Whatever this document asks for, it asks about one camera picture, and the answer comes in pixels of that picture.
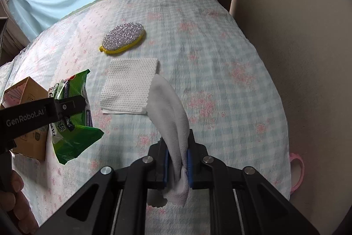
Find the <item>person's left hand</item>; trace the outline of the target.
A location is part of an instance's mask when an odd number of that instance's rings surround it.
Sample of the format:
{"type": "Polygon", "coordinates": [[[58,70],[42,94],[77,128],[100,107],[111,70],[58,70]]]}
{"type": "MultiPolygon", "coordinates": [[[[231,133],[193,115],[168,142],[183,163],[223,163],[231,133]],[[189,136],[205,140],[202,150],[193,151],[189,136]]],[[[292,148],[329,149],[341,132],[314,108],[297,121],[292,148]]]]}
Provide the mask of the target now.
{"type": "Polygon", "coordinates": [[[23,194],[24,182],[19,174],[12,170],[11,184],[13,192],[1,191],[1,207],[5,212],[13,212],[17,226],[24,234],[34,234],[39,228],[30,204],[23,194]]]}

